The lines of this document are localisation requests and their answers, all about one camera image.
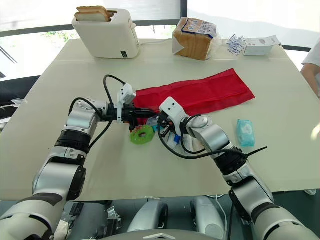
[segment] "red cloth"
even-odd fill
[[[138,90],[133,102],[137,108],[150,108],[158,112],[167,97],[174,98],[190,116],[211,113],[255,98],[232,68],[200,80]]]

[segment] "table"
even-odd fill
[[[0,199],[20,200],[32,194],[32,181],[66,123],[76,97],[106,100],[103,76],[112,74],[135,89],[202,79],[234,68],[255,99],[210,113],[234,144],[238,119],[253,122],[256,145],[268,146],[250,157],[252,167],[271,191],[320,187],[319,99],[281,46],[269,55],[233,56],[222,46],[213,58],[198,61],[172,55],[170,40],[142,45],[134,59],[97,59],[80,39],[70,40],[31,89],[0,136]],[[115,98],[118,82],[108,81]],[[96,137],[105,127],[100,123]],[[229,190],[210,157],[178,158],[158,136],[134,145],[127,124],[113,123],[90,151],[79,201],[141,199],[226,194]]]

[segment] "blue packet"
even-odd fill
[[[236,124],[236,134],[241,147],[253,147],[256,143],[254,127],[250,120],[240,120]]]

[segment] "toast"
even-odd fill
[[[80,22],[110,22],[109,17],[101,10],[76,12],[74,16]]]
[[[114,16],[114,13],[109,13],[104,6],[78,6],[76,9],[80,13],[101,11],[104,12],[109,18]]]

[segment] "green ring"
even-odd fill
[[[154,129],[149,125],[137,126],[130,134],[132,143],[142,145],[150,142],[154,137]]]

